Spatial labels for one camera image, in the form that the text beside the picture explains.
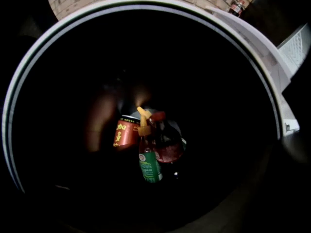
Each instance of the red can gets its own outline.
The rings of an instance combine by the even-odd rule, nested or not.
[[[132,116],[122,115],[119,119],[115,138],[113,141],[113,147],[117,150],[126,149],[132,145],[138,145],[139,135],[138,127],[140,126],[140,120]]]

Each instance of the bottle cap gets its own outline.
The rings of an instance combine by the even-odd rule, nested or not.
[[[158,111],[158,112],[155,112],[151,115],[150,119],[154,122],[156,121],[163,121],[166,119],[166,114],[164,111]]]
[[[145,116],[140,117],[140,127],[138,127],[138,134],[140,136],[147,136],[151,134],[151,126],[147,125],[147,119]]]
[[[140,115],[145,116],[147,119],[149,119],[149,117],[151,117],[151,115],[152,115],[150,111],[144,110],[140,106],[137,107],[137,110],[140,113]]]

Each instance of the green label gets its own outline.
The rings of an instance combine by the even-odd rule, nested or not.
[[[147,182],[156,183],[162,179],[161,168],[154,152],[140,153],[139,164]]]

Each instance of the red label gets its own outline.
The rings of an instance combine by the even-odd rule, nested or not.
[[[162,149],[155,150],[156,159],[162,163],[177,161],[183,154],[182,145],[177,143]]]

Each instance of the red bottle cap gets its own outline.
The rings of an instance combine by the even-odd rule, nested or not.
[[[164,111],[159,111],[159,112],[155,112],[151,115],[150,119],[153,121],[153,122],[156,122],[156,121],[163,121],[166,119],[166,114]]]

